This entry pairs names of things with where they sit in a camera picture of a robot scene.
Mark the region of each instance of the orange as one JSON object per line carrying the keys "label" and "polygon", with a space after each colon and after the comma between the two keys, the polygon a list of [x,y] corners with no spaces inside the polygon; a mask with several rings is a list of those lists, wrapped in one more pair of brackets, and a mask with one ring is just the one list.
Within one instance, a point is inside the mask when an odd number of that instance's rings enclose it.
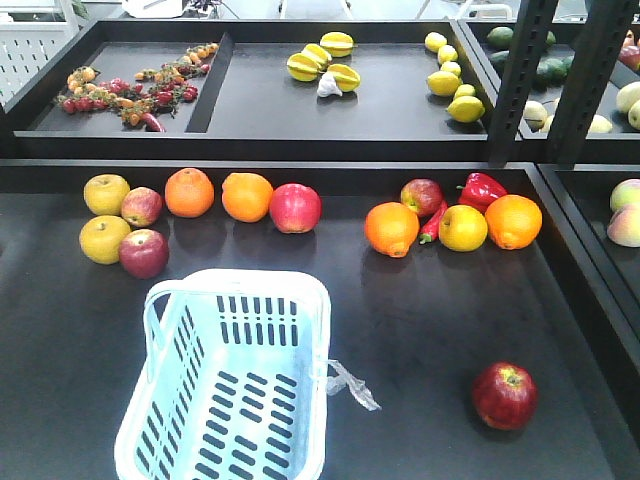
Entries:
{"label": "orange", "polygon": [[516,250],[530,245],[542,227],[540,207],[527,197],[505,195],[489,205],[484,214],[489,237],[500,248]]}
{"label": "orange", "polygon": [[222,205],[231,217],[253,223],[269,211],[273,187],[257,173],[233,172],[222,183]]}
{"label": "orange", "polygon": [[164,198],[167,208],[174,215],[199,217],[213,205],[213,184],[202,170],[183,168],[167,180]]}
{"label": "orange", "polygon": [[374,250],[393,258],[407,254],[419,230],[418,216],[400,202],[376,205],[364,221],[364,234]]}

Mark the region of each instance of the red bell pepper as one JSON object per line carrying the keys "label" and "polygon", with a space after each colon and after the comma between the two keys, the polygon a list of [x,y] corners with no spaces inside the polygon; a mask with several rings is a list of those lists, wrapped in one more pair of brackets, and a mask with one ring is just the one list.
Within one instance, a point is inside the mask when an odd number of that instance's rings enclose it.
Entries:
{"label": "red bell pepper", "polygon": [[498,198],[507,194],[507,190],[498,181],[486,173],[474,172],[467,177],[458,203],[476,208],[481,213]]}
{"label": "red bell pepper", "polygon": [[420,233],[418,234],[418,240],[420,240],[420,245],[424,245],[425,243],[434,242],[438,239],[438,230],[440,229],[440,220],[444,216],[444,212],[447,211],[449,205],[446,200],[442,200],[440,202],[440,206],[438,210],[431,216],[431,218],[425,223],[420,229]]}

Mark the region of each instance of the black tray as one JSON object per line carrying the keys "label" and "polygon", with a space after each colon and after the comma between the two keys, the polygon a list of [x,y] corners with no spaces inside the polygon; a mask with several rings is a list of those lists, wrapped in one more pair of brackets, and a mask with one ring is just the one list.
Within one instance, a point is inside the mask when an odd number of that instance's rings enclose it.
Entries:
{"label": "black tray", "polygon": [[[476,53],[487,76],[491,80],[493,89],[497,95],[500,88],[500,77],[489,62],[488,55],[497,50],[486,42],[487,34],[497,26],[514,27],[514,22],[491,22],[482,20],[460,20],[460,29],[465,33],[468,42]],[[573,43],[584,28],[583,23],[553,23],[550,30],[556,36],[557,43],[541,59],[562,58],[572,55]],[[598,106],[597,113],[609,119],[613,124],[613,131],[608,134],[587,134],[587,141],[582,149],[578,163],[637,163],[633,145],[640,140],[640,132],[629,125],[626,116],[616,109],[616,95],[618,91],[634,81],[637,75],[627,69],[622,63],[616,62],[609,83]],[[545,104],[547,111],[554,112],[553,100],[562,95],[562,85],[551,85],[546,89],[532,88],[529,94],[530,100],[536,100]],[[554,162],[548,158],[545,148],[547,134],[533,132],[524,120],[520,120],[519,133],[523,138],[520,146],[520,158],[536,163]]]}
{"label": "black tray", "polygon": [[[330,357],[383,407],[367,412],[346,391],[329,398],[323,480],[637,479],[638,343],[620,338],[626,319],[532,164],[190,162],[218,189],[234,170],[310,185],[323,198],[321,222],[305,235],[280,234],[269,219],[240,224],[218,192],[203,217],[165,214],[154,226],[171,259],[139,281],[80,252],[91,217],[82,186],[109,171],[161,190],[187,162],[79,163],[12,160],[0,175],[3,478],[115,478],[113,442],[145,358],[146,292],[228,267],[320,279],[332,301]],[[436,179],[455,202],[475,170],[541,206],[533,245],[507,252],[488,241],[463,254],[416,244],[404,259],[368,246],[366,213],[407,180]],[[522,432],[489,429],[470,403],[473,378],[500,359],[528,368],[540,389]]]}
{"label": "black tray", "polygon": [[[293,80],[287,58],[306,43],[341,30],[357,42],[336,60],[362,76],[356,92],[320,99],[317,82]],[[439,31],[460,54],[463,80],[487,109],[482,122],[453,121],[450,99],[431,95],[429,74],[439,69],[424,38]],[[51,106],[67,75],[81,64],[99,79],[131,79],[186,46],[219,41],[201,97],[162,115],[168,132],[127,131],[115,115],[68,116]],[[490,82],[457,23],[220,22],[109,19],[95,22],[7,105],[19,156],[30,158],[191,158],[268,160],[472,161],[481,158],[493,106]]]}

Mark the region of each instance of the garlic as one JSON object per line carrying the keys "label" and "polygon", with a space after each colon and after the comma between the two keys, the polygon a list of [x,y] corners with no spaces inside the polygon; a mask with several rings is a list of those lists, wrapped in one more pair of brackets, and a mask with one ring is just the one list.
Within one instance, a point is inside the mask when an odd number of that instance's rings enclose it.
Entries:
{"label": "garlic", "polygon": [[329,95],[342,96],[342,90],[338,88],[336,78],[331,72],[327,72],[320,78],[318,82],[318,96],[328,97]]}

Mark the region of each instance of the light blue basket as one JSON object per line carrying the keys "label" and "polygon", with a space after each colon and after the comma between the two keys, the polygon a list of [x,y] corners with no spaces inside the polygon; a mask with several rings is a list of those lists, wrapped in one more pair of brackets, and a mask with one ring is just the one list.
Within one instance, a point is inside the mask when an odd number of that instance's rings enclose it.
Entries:
{"label": "light blue basket", "polygon": [[211,269],[151,288],[119,478],[317,479],[330,309],[325,287],[299,272]]}

